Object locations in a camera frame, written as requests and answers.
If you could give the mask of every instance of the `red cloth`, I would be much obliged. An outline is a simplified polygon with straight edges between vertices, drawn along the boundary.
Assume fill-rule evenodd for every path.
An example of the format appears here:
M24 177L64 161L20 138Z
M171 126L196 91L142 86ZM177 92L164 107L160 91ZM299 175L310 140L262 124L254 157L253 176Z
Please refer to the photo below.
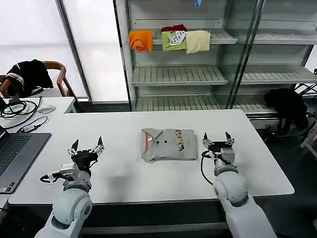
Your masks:
M161 29L163 31L187 31L186 27L183 24L177 26L166 26Z

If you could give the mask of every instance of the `folded shirt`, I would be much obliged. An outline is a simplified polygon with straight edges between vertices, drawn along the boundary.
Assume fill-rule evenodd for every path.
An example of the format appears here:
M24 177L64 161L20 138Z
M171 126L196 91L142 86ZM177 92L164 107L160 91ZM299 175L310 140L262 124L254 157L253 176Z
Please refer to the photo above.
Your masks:
M187 29L183 24L180 24L180 25L176 25L176 26L163 27L160 31L161 32L163 32L163 31L187 31Z
M141 157L146 162L196 160L197 138L193 130L142 129Z
M207 31L186 32L186 54L209 51L211 34Z
M143 51L152 51L153 49L153 31L142 30L133 31L129 34L131 49L136 49L138 53Z
M162 32L163 51L180 51L186 49L185 31Z

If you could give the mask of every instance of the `white table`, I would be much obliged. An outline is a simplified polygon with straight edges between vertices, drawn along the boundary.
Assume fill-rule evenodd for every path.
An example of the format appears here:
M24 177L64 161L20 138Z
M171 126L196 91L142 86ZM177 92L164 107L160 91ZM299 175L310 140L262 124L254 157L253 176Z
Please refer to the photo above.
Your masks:
M39 98L22 98L21 101L32 101L34 103L36 103L38 105L39 103ZM24 124L12 128L12 129L8 129L8 131L10 133L14 133L17 132L19 130L19 128L21 128L23 125L26 125L32 121L34 121L37 118L43 117L43 116L48 116L49 117L49 121L44 124L43 126L39 127L39 129L37 130L37 132L47 132L50 130L50 121L55 121L57 119L60 119L60 117L62 115L64 115L65 113L71 113L71 112L76 112L75 108L74 108L74 98L73 97L60 97L60 98L43 98L42 100L42 104L40 106L39 109L42 108L47 108L47 107L51 107L54 106L56 107L55 111L49 113L49 114L41 114L41 113L35 113L30 120L28 120L27 122L25 122ZM34 108L33 104L27 104L27 110L30 111ZM2 127L10 127L13 125L17 125L20 122L24 121L25 119L27 119L30 115L24 115L24 116L18 116L14 119L2 119L0 118L0 125Z
M26 99L21 99L23 100L29 100L33 101L36 104L39 102L39 98L26 98ZM30 123L31 121L42 117L42 116L48 116L49 120L47 123L45 123L43 126L39 127L39 129L36 132L49 132L52 127L54 127L55 124L59 125L62 124L62 121L59 121L62 119L62 116L65 113L71 113L71 112L76 112L74 108L74 98L72 97L60 97L60 98L43 98L42 104L40 106L41 108L49 107L49 106L54 106L56 107L56 110L54 112L51 112L49 114L40 114L40 113L35 113L33 117L26 123L22 124L21 126L18 126L16 128L9 129L8 131L13 133L16 132L19 128L21 128L23 125ZM7 119L2 119L0 118L0 125L3 127L9 127L12 125L16 125L22 121L24 121L29 115L26 116L19 116L15 119L7 120ZM6 194L0 194L0 207L1 208L6 208L7 207L7 201L9 199L10 195ZM0 210L0 222L1 218L5 215L5 212Z
M79 139L79 149L95 146L101 135L106 151L92 167L90 196L95 204L152 203L214 199L203 179L199 161L162 161L148 164L140 157L141 129L193 129L200 142L235 139L238 170L253 196L291 194L294 188L241 110L65 114L63 124L50 128L52 137L31 169L10 196L10 204L51 204L62 193L62 181L50 188L40 177L70 163L67 149ZM198 154L205 149L200 146ZM211 181L213 161L205 160Z

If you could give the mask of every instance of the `black jacket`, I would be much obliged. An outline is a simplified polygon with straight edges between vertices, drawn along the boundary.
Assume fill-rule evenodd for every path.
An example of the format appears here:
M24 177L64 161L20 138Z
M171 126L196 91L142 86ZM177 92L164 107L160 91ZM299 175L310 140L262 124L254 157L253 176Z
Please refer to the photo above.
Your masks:
M17 63L6 74L4 80L10 80L12 86L8 88L8 94L14 96L16 93L21 98L27 98L34 89L53 88L52 80L43 62L36 59Z
M306 118L307 106L301 95L292 89L280 88L271 90L264 97L266 104L277 111L280 122L278 124L278 134L285 135L292 124L299 130L303 130L308 126Z

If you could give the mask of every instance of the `wooden chair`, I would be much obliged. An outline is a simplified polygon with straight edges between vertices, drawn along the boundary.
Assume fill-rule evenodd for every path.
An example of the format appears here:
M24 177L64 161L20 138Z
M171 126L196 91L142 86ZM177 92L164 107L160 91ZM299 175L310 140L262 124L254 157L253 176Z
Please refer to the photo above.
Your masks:
M45 65L46 69L57 69L60 70L59 75L57 77L57 86L59 88L60 94L63 97L74 97L76 103L80 106L78 99L69 85L67 79L66 79L66 68L64 65L62 65L59 62L56 61L43 61L43 64ZM0 75L0 82L3 80L4 75ZM8 87L11 85L11 82L9 80L5 80L0 85L0 92L3 94L5 98L9 98L9 94L7 93Z

